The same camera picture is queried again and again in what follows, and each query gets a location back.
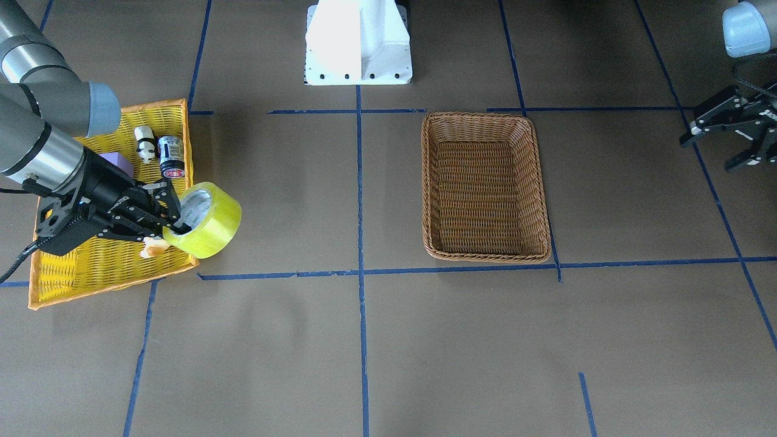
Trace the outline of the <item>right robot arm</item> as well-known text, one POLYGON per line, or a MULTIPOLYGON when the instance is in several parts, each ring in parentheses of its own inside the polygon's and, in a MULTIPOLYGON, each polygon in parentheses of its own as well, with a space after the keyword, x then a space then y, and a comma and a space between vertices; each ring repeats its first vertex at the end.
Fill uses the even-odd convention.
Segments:
POLYGON ((104 83, 84 82, 15 1, 2 13, 2 176, 41 197, 39 248, 191 231, 172 183, 146 185, 80 142, 120 126, 104 83))

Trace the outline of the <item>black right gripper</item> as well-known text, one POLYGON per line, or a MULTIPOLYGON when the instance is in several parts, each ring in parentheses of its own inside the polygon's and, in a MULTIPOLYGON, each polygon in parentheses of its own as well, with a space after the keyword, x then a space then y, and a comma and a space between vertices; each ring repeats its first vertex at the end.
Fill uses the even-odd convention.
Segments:
POLYGON ((96 238, 143 242, 146 237, 162 238, 163 231, 192 231, 185 222, 176 222, 181 205, 172 180, 139 185, 88 147, 75 176, 53 196, 65 202, 73 197, 94 205, 105 224, 96 238))

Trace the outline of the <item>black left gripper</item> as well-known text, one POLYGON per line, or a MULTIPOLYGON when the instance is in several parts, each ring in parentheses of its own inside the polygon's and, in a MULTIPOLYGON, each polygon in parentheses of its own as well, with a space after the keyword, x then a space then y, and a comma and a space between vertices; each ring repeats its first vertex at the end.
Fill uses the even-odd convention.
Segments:
POLYGON ((680 136, 680 146, 694 146, 713 132, 735 132, 749 140, 750 147, 726 161, 727 172, 764 161, 775 163, 775 83, 762 88, 768 92, 756 91, 742 97, 738 86, 728 86, 694 107, 688 132, 680 136))

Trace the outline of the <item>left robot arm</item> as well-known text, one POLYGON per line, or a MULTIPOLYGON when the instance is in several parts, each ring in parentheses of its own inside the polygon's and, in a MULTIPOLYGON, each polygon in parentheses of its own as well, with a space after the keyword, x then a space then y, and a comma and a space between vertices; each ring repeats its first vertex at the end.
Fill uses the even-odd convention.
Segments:
POLYGON ((688 132, 680 136, 682 147, 695 146, 713 132, 733 132, 750 147, 725 163, 726 172, 747 166, 775 163, 775 81, 759 86, 740 69, 775 59, 776 6, 774 1, 740 1, 722 14, 722 35, 727 55, 735 58, 731 75, 736 84, 724 88, 693 108, 688 132))

